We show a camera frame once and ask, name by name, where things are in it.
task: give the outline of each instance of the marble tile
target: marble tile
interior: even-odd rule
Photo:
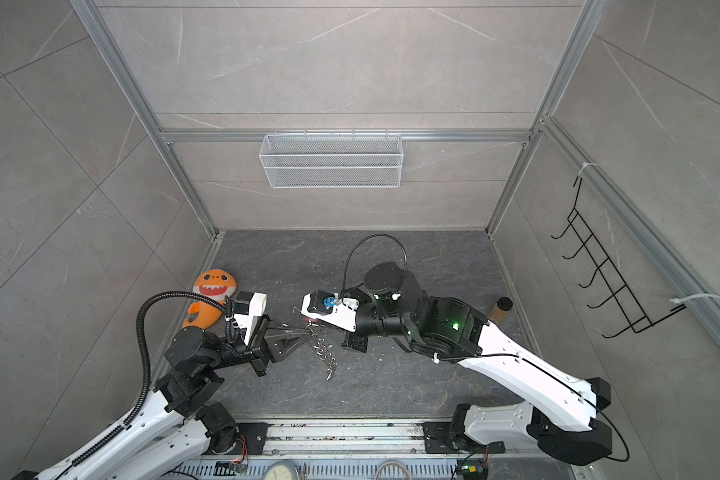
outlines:
[[[613,0],[596,33],[720,102],[720,0]]]
[[[241,289],[267,293],[269,315],[299,324],[292,312],[305,293],[340,288],[342,268],[352,245],[371,232],[235,230],[224,236],[214,267],[230,272]],[[432,296],[455,296],[488,312],[506,295],[498,264],[483,231],[389,232],[408,252],[408,268]],[[401,261],[389,239],[371,239],[352,256],[348,283],[358,283],[377,263]],[[212,329],[221,329],[216,325]],[[526,345],[515,318],[502,330]],[[336,375],[308,346],[285,362],[271,364],[259,379],[250,366],[219,370],[226,379],[216,394],[233,415],[443,415],[461,402],[506,405],[518,398],[496,382],[460,366],[439,364],[405,353],[389,338],[371,338],[363,355],[343,350],[343,334],[327,330],[336,357]]]
[[[155,253],[168,267],[176,280],[184,286],[195,281],[195,272],[208,246],[208,235],[200,225],[192,207],[184,202],[173,218]]]
[[[0,79],[0,287],[95,187]]]
[[[11,72],[87,35],[67,0],[0,0],[0,72]]]
[[[482,230],[502,181],[404,182],[397,188],[279,188],[195,182],[221,229]]]
[[[100,7],[576,7],[583,0],[96,0]]]
[[[94,192],[0,290],[0,468],[20,465],[150,255]]]
[[[587,282],[594,265],[584,254],[574,260],[562,258],[580,245],[570,232],[560,240],[551,238],[562,232],[573,205],[575,175],[576,169],[553,146],[542,144],[516,193],[518,203],[659,475],[691,479],[714,468],[720,476],[720,421],[709,414],[720,416],[720,349],[687,311],[642,333],[602,337],[626,326],[623,316],[613,301],[599,309],[586,308],[607,297],[606,286],[599,277],[587,289],[578,286]],[[645,312],[654,320],[667,314],[672,307],[668,299],[675,296],[672,290],[586,185],[577,206]]]
[[[402,180],[506,180],[519,151],[518,142],[409,142]]]
[[[199,142],[173,145],[195,181],[266,182],[260,142]]]
[[[720,294],[720,106],[599,39],[566,92],[558,120]]]
[[[132,407],[141,387],[134,318],[144,300],[168,290],[182,286],[153,254],[54,408],[22,470],[39,471],[55,464]],[[179,303],[163,300],[146,314],[146,342],[153,363]]]
[[[530,128],[535,113],[157,114],[163,128]]]
[[[175,148],[194,181],[267,181],[258,143],[179,143]],[[506,180],[519,149],[516,142],[408,142],[402,181]]]
[[[102,14],[159,112],[479,113],[538,107],[578,9]]]
[[[146,135],[89,38],[8,80],[97,184]]]
[[[101,191],[153,249],[184,203],[181,188],[148,138],[106,178]]]
[[[598,376],[611,382],[554,266],[515,200],[512,200],[501,221],[495,241],[513,279],[519,303],[527,315],[541,356],[573,375],[583,378]],[[624,410],[620,390],[613,387],[612,403],[606,414],[624,435],[632,457],[627,463],[601,460],[596,464],[608,479],[658,480],[659,475]],[[618,458],[624,456],[616,435],[614,455]]]

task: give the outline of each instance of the gray tile wall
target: gray tile wall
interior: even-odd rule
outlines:
[[[519,295],[530,327],[545,359],[578,376],[605,375],[618,402],[606,414],[622,431],[632,452],[627,463],[600,461],[605,477],[720,478],[720,349],[689,312],[680,312],[641,333],[631,331],[615,339],[626,322],[598,276],[581,288],[594,264],[566,227],[576,190],[576,169],[543,139],[502,219],[496,242],[510,280]],[[616,220],[587,186],[577,206],[614,259],[648,315],[656,320],[672,307],[675,295]],[[592,240],[595,257],[604,252]],[[606,278],[615,287],[612,270]],[[620,294],[625,309],[636,306]],[[614,436],[615,453],[624,450]]]
[[[528,128],[581,2],[98,5],[164,128]],[[176,148],[223,229],[482,229],[519,145],[406,144],[401,187],[321,191],[270,188],[255,144]]]
[[[720,0],[611,2],[555,116],[720,294]]]
[[[102,15],[154,110],[194,128],[527,127],[580,11],[517,0],[118,3]]]
[[[507,142],[411,142],[398,188],[273,189],[260,147],[176,144],[219,228],[481,230],[520,149]]]
[[[555,117],[720,294],[720,0],[610,2]],[[542,141],[497,235],[542,353],[612,382],[636,456],[601,461],[606,478],[720,478],[720,349],[687,311],[602,337],[624,318],[613,300],[586,307],[605,284],[581,288],[594,266],[562,258],[580,245],[570,231],[551,238],[573,206],[567,161]],[[578,205],[649,316],[667,314],[671,288],[586,186]]]
[[[207,241],[67,1],[0,1],[0,478],[125,413]]]

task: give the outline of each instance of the gray floor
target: gray floor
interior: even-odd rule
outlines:
[[[352,246],[368,232],[238,230],[227,232],[214,267],[234,275],[239,290],[269,296],[267,311],[277,322],[303,324],[292,311],[306,293],[338,291]],[[507,295],[499,266],[482,232],[394,232],[408,252],[409,269],[429,295],[455,296],[489,312]],[[347,283],[362,281],[376,263],[396,260],[397,245],[374,238],[355,251]],[[219,323],[213,327],[221,330]],[[518,320],[501,326],[521,345]],[[507,405],[519,397],[491,379],[463,367],[405,353],[389,338],[371,338],[365,355],[343,350],[343,334],[326,330],[338,368],[330,381],[309,346],[285,362],[270,364],[258,378],[249,366],[219,370],[226,379],[214,398],[236,416],[450,416],[459,403]]]

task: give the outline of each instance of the cable tie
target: cable tie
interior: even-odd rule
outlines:
[[[688,300],[693,300],[695,298],[704,298],[704,297],[717,298],[718,300],[720,300],[720,295],[717,295],[716,293],[694,293],[693,295],[684,296],[683,298],[670,298],[670,302],[679,305]]]
[[[597,164],[591,164],[590,162],[584,162],[581,164],[581,169],[579,170],[579,173],[576,174],[577,177],[581,177],[581,172],[584,171],[585,168],[589,167],[590,165],[597,165]]]

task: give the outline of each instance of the white wire basket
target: white wire basket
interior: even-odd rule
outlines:
[[[399,187],[399,134],[298,133],[264,137],[259,158],[272,188]]]

